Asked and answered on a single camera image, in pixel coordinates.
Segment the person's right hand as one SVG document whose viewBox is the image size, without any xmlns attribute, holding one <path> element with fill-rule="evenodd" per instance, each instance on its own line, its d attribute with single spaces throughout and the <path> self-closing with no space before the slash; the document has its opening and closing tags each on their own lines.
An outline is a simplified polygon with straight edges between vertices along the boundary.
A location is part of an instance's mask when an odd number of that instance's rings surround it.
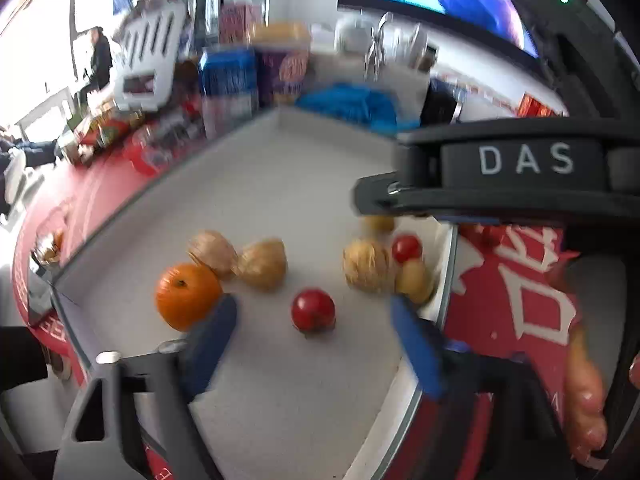
<svg viewBox="0 0 640 480">
<path fill-rule="evenodd" d="M 567 346 L 563 426 L 570 452 L 585 466 L 608 435 L 603 416 L 604 397 L 601 374 L 588 356 L 585 331 L 576 324 Z"/>
</svg>

